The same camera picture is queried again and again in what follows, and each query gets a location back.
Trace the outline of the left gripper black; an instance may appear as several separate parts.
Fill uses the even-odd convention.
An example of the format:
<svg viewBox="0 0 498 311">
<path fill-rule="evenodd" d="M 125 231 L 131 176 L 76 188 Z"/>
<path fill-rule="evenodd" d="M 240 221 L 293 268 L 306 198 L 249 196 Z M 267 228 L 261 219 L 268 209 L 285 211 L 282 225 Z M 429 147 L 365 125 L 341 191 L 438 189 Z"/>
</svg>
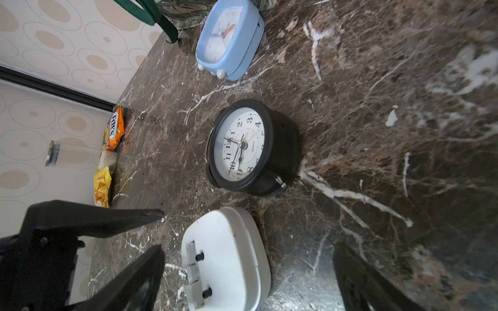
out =
<svg viewBox="0 0 498 311">
<path fill-rule="evenodd" d="M 30 206 L 19 235 L 1 239 L 1 310 L 75 310 L 81 303 L 70 303 L 70 295 L 77 251 L 85 247 L 78 237 L 113 237 L 163 217 L 159 209 L 62 200 Z"/>
</svg>

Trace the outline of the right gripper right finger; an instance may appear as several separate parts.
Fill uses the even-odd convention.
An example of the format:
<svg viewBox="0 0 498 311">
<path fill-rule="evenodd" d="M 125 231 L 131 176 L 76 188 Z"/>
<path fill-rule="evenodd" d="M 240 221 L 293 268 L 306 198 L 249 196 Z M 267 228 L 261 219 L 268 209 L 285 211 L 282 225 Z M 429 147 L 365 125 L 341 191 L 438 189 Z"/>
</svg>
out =
<svg viewBox="0 0 498 311">
<path fill-rule="evenodd" d="M 422 310 L 343 242 L 335 244 L 334 271 L 346 310 Z"/>
</svg>

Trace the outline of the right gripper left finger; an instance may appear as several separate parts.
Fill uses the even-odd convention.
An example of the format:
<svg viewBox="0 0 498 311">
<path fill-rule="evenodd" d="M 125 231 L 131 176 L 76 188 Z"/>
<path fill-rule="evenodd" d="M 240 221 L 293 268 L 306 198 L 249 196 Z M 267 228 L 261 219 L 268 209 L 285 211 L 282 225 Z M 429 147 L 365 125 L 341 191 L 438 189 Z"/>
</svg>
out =
<svg viewBox="0 0 498 311">
<path fill-rule="evenodd" d="M 164 266 L 164 251 L 155 245 L 73 310 L 153 310 Z"/>
</svg>

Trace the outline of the small black round clock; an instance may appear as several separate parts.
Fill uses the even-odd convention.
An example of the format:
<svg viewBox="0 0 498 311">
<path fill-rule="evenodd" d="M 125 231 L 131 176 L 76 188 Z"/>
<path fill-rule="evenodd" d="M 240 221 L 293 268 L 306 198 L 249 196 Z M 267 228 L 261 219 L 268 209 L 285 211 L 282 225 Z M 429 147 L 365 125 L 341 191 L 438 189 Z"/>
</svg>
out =
<svg viewBox="0 0 498 311">
<path fill-rule="evenodd" d="M 216 188 L 275 196 L 297 176 L 302 160 L 298 127 L 252 98 L 222 110 L 208 138 L 206 178 Z"/>
</svg>

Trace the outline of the blue square clock white face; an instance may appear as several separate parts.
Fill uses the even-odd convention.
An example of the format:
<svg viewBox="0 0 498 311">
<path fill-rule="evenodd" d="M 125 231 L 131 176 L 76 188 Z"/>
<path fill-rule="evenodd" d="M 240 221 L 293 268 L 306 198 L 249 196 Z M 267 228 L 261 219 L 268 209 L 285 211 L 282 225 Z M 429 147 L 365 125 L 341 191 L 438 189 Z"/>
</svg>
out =
<svg viewBox="0 0 498 311">
<path fill-rule="evenodd" d="M 255 57 L 264 29 L 265 22 L 253 1 L 217 1 L 198 40 L 198 69 L 219 80 L 239 80 Z"/>
</svg>

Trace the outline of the white square clock face-down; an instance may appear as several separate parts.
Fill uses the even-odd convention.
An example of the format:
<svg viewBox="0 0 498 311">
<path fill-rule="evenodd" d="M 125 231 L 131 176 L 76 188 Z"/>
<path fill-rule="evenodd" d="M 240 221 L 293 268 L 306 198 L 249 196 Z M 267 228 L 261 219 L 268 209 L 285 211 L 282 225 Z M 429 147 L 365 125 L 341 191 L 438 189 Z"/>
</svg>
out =
<svg viewBox="0 0 498 311">
<path fill-rule="evenodd" d="M 271 290 L 271 269 L 252 215 L 223 207 L 194 221 L 181 243 L 189 310 L 257 310 Z"/>
</svg>

